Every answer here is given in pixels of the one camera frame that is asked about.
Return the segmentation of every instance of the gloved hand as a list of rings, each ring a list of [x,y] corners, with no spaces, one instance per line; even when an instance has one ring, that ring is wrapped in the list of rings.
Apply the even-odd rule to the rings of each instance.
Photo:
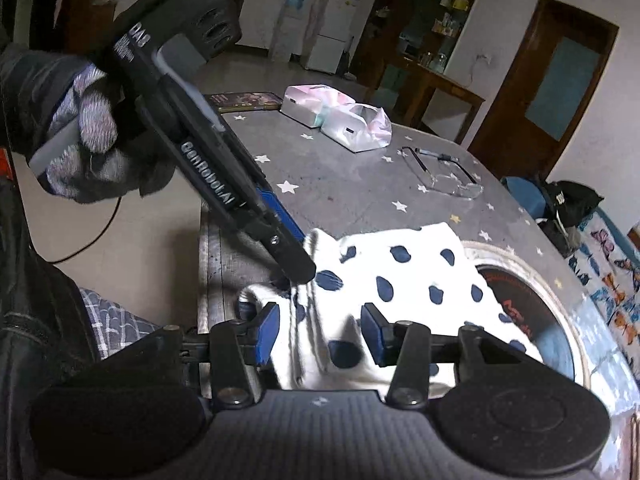
[[[115,145],[118,131],[111,105],[119,97],[119,86],[92,64],[76,76],[53,115],[47,137],[54,137],[78,118],[80,142],[48,165],[49,192],[87,203],[122,196],[134,189],[145,196],[169,183],[174,165],[154,153],[152,142],[150,150],[131,149],[121,142]]]

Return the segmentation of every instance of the white plastic package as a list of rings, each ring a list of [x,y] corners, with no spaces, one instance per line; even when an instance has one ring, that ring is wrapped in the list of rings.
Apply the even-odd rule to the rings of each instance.
[[[332,107],[354,103],[347,94],[327,85],[298,85],[284,92],[280,111],[309,128],[317,128]]]
[[[332,108],[320,131],[355,153],[384,148],[391,142],[391,121],[385,111],[364,104]]]

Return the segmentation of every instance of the black jacket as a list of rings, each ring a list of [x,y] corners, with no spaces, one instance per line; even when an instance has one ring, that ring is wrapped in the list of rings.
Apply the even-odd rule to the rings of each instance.
[[[76,57],[9,44],[0,33],[0,158],[9,151],[7,136],[16,152],[33,155],[85,66]],[[31,245],[14,177],[0,160],[0,478],[31,479],[39,476],[28,428],[31,400],[96,362],[98,352],[76,284]]]

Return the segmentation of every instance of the tiled floor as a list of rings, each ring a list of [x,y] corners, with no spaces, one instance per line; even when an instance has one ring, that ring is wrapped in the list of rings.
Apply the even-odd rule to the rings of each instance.
[[[282,95],[291,84],[326,83],[355,99],[364,94],[355,83],[245,54],[223,54],[212,60],[196,83],[203,93],[271,91]],[[16,164],[33,242],[45,259],[62,258],[91,241],[111,216],[114,200],[78,205],[50,196],[23,158],[17,157]],[[195,324],[199,224],[200,199],[176,173],[169,186],[155,195],[141,199],[129,193],[124,197],[104,237],[60,268],[78,285],[151,321]]]

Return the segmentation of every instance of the refrigerator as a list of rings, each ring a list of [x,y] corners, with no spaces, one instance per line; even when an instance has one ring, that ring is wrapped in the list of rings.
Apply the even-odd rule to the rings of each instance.
[[[307,70],[335,74],[351,43],[351,22],[359,0],[317,0],[309,17],[300,64]]]

